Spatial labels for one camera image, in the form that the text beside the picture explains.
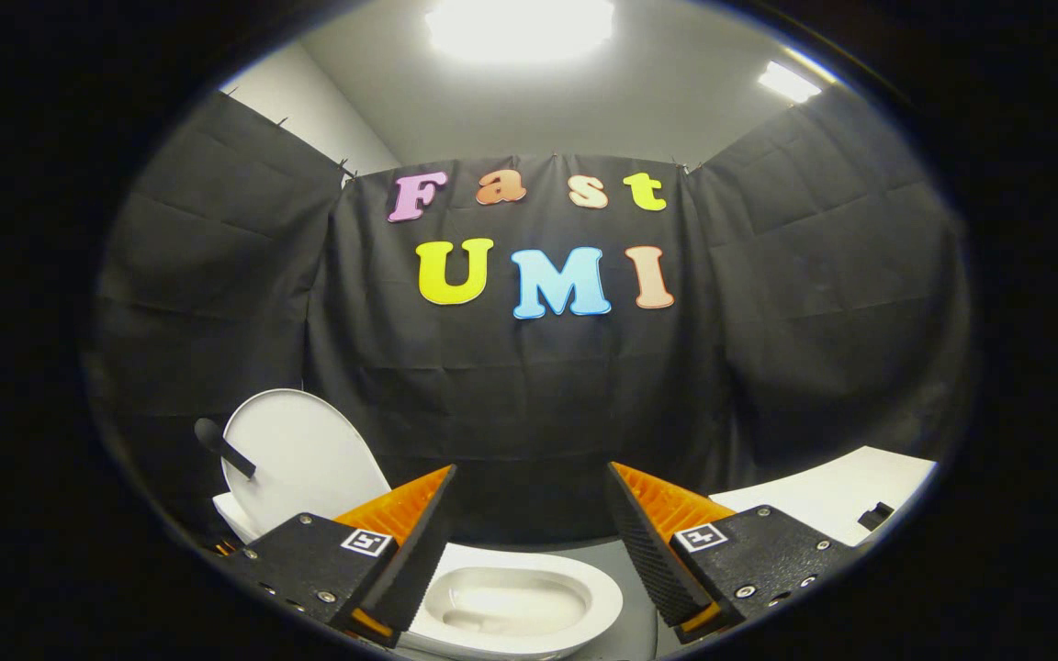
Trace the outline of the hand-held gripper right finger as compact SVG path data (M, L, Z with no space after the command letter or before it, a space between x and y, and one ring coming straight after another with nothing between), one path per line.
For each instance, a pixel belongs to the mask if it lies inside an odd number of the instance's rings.
M861 557L776 506L732 510L621 462L606 465L604 493L636 574L682 644L780 610Z

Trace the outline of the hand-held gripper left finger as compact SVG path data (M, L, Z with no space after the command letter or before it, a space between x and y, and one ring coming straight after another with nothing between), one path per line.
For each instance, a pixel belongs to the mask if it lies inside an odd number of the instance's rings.
M394 648L445 551L456 474L433 470L334 519L298 513L215 567L281 610Z

